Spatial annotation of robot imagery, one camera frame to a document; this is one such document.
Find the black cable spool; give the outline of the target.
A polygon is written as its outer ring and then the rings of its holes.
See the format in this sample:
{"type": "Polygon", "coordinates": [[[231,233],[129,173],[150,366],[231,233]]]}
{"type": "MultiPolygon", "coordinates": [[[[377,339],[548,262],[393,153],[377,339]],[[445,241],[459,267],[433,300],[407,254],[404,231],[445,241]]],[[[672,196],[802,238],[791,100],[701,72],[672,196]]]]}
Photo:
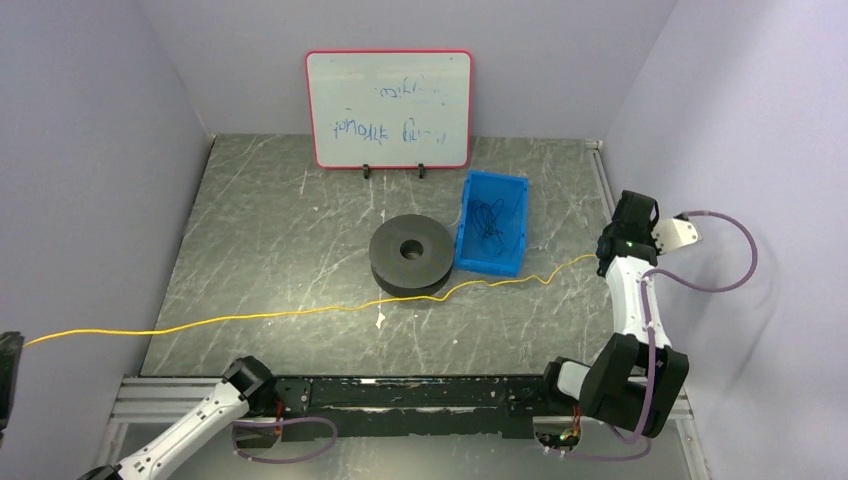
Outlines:
{"type": "Polygon", "coordinates": [[[369,241],[372,276],[385,293],[397,298],[438,292],[450,278],[454,254],[448,229],[419,214],[387,220],[369,241]]]}

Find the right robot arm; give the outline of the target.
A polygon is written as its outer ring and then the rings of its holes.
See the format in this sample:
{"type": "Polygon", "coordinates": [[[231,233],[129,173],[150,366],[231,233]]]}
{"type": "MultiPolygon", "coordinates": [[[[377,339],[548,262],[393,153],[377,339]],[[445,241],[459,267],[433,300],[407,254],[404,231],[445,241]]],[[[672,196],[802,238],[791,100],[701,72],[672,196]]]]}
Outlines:
{"type": "Polygon", "coordinates": [[[607,285],[613,333],[596,360],[586,365],[558,357],[543,373],[541,395],[554,411],[571,409],[635,438],[662,431],[689,371],[660,322],[651,271],[660,249],[655,199],[622,192],[596,249],[597,273],[607,285]]]}

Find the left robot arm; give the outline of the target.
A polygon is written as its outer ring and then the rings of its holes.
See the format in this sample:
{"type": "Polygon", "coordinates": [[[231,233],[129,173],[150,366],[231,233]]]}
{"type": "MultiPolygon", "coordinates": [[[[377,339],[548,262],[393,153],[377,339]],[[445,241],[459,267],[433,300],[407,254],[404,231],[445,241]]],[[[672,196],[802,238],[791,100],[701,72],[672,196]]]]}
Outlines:
{"type": "Polygon", "coordinates": [[[219,431],[263,412],[276,398],[276,377],[253,356],[238,358],[213,390],[140,450],[93,468],[84,479],[167,479],[219,431]]]}

